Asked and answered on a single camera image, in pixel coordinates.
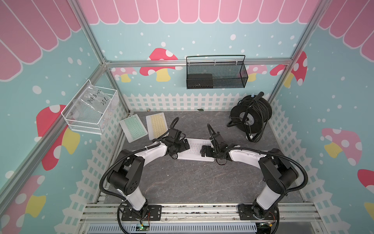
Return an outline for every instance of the yellow keyboard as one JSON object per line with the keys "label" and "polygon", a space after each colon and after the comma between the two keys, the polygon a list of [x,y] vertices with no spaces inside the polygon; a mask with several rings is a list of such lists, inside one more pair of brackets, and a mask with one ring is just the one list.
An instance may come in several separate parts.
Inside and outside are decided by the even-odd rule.
{"label": "yellow keyboard", "polygon": [[168,130],[164,113],[146,116],[149,139],[155,139]]}

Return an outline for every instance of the pink mushroom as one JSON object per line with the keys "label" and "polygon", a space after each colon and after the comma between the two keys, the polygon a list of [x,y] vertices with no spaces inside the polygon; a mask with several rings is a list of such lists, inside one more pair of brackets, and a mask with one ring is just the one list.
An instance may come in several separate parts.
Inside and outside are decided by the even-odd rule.
{"label": "pink mushroom", "polygon": [[266,74],[267,67],[266,65],[248,65],[246,67],[248,73],[247,82],[252,82],[256,80],[256,74]]}
{"label": "pink mushroom", "polygon": [[321,140],[331,141],[329,145],[325,145],[325,150],[331,157],[336,158],[339,153],[344,152],[352,166],[360,161],[362,144],[360,137],[355,132],[324,128],[322,129],[322,135]]}
{"label": "pink mushroom", "polygon": [[[270,75],[277,76],[280,75],[285,68],[285,65],[278,65],[270,71]],[[290,74],[288,74],[286,80],[284,81],[283,85],[287,88],[291,87],[292,78],[295,77],[297,84],[302,85],[305,80],[306,72],[308,69],[308,59],[306,53],[303,51],[297,60],[296,64],[294,65],[293,69],[291,70]]]}
{"label": "pink mushroom", "polygon": [[111,69],[111,72],[116,80],[119,80],[121,77],[121,81],[123,83],[130,82],[131,79],[129,78],[128,74],[136,75],[137,72],[133,67],[114,67]]}
{"label": "pink mushroom", "polygon": [[[156,48],[147,60],[178,60],[178,58],[166,49]],[[168,69],[181,70],[182,67],[142,67],[140,68],[140,74],[149,76],[156,72],[156,81],[166,82],[170,80]]]}
{"label": "pink mushroom", "polygon": [[[41,137],[44,136],[64,107],[65,105],[54,105],[44,108],[38,113],[36,116],[36,126],[39,136],[35,137],[35,141],[39,141]],[[61,146],[64,146],[70,154],[73,154],[79,141],[80,134],[72,132],[68,126],[66,126],[42,159],[44,170],[49,171],[55,168],[60,158]]]}
{"label": "pink mushroom", "polygon": [[358,170],[357,177],[363,186],[374,193],[374,171],[365,169]]}
{"label": "pink mushroom", "polygon": [[5,214],[1,217],[3,234],[18,234],[25,219],[25,214],[36,218],[44,204],[46,196],[34,196],[33,194],[43,183],[45,176],[31,176],[25,183],[17,197],[12,201]]}

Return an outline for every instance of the gray floor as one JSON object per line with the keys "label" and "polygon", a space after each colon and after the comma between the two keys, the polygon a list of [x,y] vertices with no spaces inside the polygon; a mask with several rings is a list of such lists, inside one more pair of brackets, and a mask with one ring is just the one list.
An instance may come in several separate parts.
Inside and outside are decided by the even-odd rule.
{"label": "gray floor", "polygon": [[[135,112],[147,128],[145,117],[158,112]],[[175,126],[188,138],[208,139],[207,123],[219,131],[227,143],[260,150],[278,148],[275,136],[267,125],[264,135],[258,143],[245,139],[244,132],[236,127],[227,128],[228,111],[204,112],[164,112],[168,125],[175,117],[179,121]],[[127,140],[124,149],[136,150],[150,145],[145,136],[132,143]],[[163,156],[147,164],[143,169],[140,190],[149,203],[210,203],[210,202],[253,202],[265,186],[261,170],[242,162],[227,162],[220,166],[216,162],[174,160]],[[282,202],[303,201],[299,192],[291,192]],[[107,204],[120,203],[113,196],[107,196]]]}

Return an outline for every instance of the painted wall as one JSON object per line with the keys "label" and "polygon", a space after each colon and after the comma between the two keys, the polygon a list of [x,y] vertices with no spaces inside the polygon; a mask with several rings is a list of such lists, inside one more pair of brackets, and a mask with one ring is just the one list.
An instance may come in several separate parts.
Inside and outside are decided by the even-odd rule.
{"label": "painted wall", "polygon": [[262,91],[268,99],[282,72],[270,74],[276,66],[246,66],[246,87],[236,89],[187,89],[186,67],[165,67],[150,75],[140,67],[117,67],[111,72],[130,110],[231,110],[246,95]]}
{"label": "painted wall", "polygon": [[282,151],[308,171],[302,192],[331,234],[374,232],[373,11],[334,0],[272,103]]}
{"label": "painted wall", "polygon": [[1,188],[99,63],[67,0],[1,1],[0,22]]}
{"label": "painted wall", "polygon": [[108,60],[290,57],[318,0],[80,0]]}

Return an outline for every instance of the white polka dot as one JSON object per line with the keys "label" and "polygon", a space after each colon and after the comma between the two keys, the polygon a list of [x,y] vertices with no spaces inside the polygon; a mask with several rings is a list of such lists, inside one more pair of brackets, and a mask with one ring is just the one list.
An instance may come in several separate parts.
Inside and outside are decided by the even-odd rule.
{"label": "white polka dot", "polygon": [[33,86],[33,92],[36,93],[36,94],[41,94],[42,89],[39,86],[35,85],[35,86]]}
{"label": "white polka dot", "polygon": [[61,155],[61,145],[57,146],[55,150],[53,150],[53,156],[57,159],[60,158]]}
{"label": "white polka dot", "polygon": [[36,180],[36,183],[38,185],[41,185],[44,182],[45,178],[45,176],[39,176],[39,178]]}
{"label": "white polka dot", "polygon": [[1,227],[4,228],[8,223],[9,223],[9,220],[10,220],[10,216],[9,215],[3,215],[0,219],[1,221]]}
{"label": "white polka dot", "polygon": [[354,160],[353,158],[349,158],[349,159],[348,159],[348,162],[349,162],[349,164],[351,164],[352,166],[355,166],[355,165],[356,165],[356,160]]}
{"label": "white polka dot", "polygon": [[7,173],[5,173],[5,178],[9,179],[10,177],[12,177],[13,174],[14,171],[8,171]]}
{"label": "white polka dot", "polygon": [[294,65],[294,71],[297,71],[298,69],[299,69],[299,64],[296,63],[296,64]]}
{"label": "white polka dot", "polygon": [[356,146],[356,149],[362,151],[362,143],[361,142],[357,142],[355,146]]}
{"label": "white polka dot", "polygon": [[50,106],[49,109],[50,109],[53,113],[58,113],[58,112],[60,112],[60,105],[53,105],[53,106]]}
{"label": "white polka dot", "polygon": [[174,54],[168,50],[165,51],[166,56],[172,57]]}
{"label": "white polka dot", "polygon": [[14,200],[14,202],[17,203],[17,204],[21,204],[24,201],[26,201],[26,198],[27,198],[26,194],[22,193],[22,194],[20,194],[20,195],[18,195],[16,197],[16,199]]}
{"label": "white polka dot", "polygon": [[341,146],[347,148],[347,147],[349,146],[349,141],[347,141],[347,140],[342,140],[342,141],[341,141]]}

